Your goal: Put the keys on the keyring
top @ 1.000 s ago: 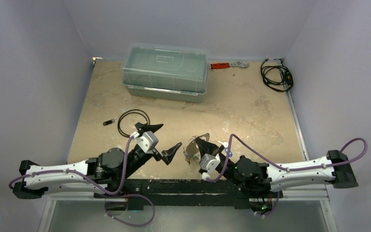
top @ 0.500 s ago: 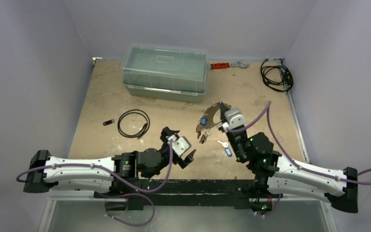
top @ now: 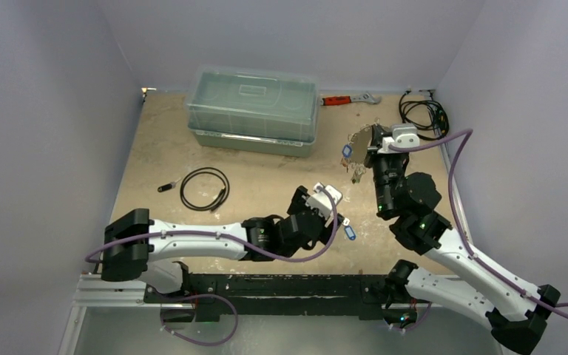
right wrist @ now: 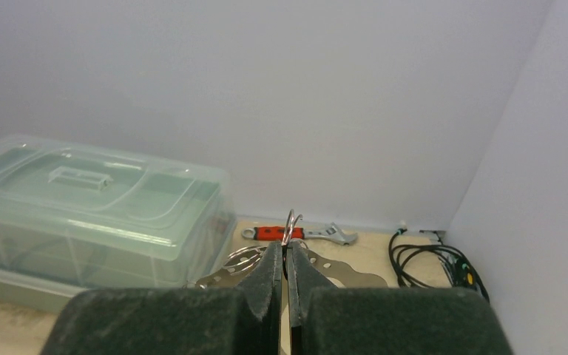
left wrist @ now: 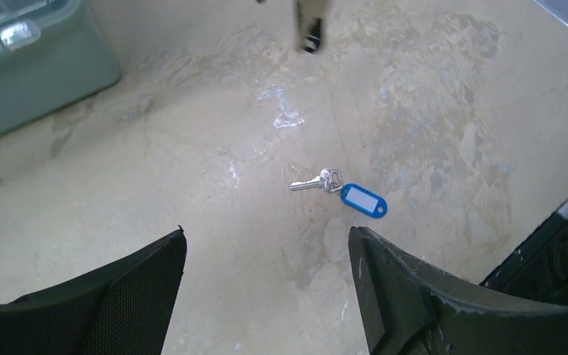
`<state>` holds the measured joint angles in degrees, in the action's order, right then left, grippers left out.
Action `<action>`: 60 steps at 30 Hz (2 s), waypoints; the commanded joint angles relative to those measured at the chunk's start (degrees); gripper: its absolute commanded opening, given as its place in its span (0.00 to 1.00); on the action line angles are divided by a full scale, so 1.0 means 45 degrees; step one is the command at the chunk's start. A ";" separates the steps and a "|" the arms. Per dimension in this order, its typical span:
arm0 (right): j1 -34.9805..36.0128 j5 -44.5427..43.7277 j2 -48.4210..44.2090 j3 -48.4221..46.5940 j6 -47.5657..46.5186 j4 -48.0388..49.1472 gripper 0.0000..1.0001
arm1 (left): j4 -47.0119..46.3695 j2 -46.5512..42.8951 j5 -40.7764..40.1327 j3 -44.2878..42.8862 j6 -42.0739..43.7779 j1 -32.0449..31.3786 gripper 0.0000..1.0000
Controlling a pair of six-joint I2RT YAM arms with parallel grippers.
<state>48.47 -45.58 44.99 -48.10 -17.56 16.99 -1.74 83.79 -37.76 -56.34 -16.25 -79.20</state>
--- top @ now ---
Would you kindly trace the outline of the metal keyring plate with keys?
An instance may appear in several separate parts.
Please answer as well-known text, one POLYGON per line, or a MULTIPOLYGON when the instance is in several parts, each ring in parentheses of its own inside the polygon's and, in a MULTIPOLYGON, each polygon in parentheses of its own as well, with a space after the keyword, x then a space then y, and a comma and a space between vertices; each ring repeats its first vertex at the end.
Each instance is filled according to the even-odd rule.
POLYGON ((340 164, 345 167, 346 172, 351 173, 350 181, 352 184, 359 183, 366 172, 365 157, 372 140, 373 126, 378 123, 379 119, 376 118, 372 124, 361 126, 359 131, 348 136, 348 142, 342 148, 340 164))

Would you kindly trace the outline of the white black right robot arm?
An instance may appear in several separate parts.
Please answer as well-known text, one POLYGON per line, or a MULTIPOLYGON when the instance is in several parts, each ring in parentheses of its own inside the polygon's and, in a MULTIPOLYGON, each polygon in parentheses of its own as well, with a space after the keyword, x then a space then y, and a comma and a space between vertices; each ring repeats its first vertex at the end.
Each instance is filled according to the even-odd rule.
POLYGON ((462 237, 460 226, 436 212, 441 195, 431 175, 406 172, 410 152, 419 147, 412 124, 371 125, 364 165, 373 172, 376 214, 394 221, 389 229, 402 247, 445 266, 458 279, 399 260, 378 293, 387 305, 405 299, 441 305, 482 325, 505 348, 531 354, 560 292, 508 271, 462 237))

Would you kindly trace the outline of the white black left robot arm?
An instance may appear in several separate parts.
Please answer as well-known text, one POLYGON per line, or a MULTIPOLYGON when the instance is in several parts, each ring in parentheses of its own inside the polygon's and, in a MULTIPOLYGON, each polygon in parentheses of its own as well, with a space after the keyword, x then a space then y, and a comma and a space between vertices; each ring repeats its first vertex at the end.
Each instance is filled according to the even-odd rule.
POLYGON ((337 232, 351 232, 350 220, 338 212, 342 193, 317 183, 312 192, 299 186, 285 217, 271 214, 219 226, 170 223, 152 219, 148 209, 133 209, 104 230, 104 244, 86 257, 100 255, 107 282, 140 280, 172 302, 191 292, 181 257, 217 257, 255 263, 273 260, 304 263, 318 258, 337 232))

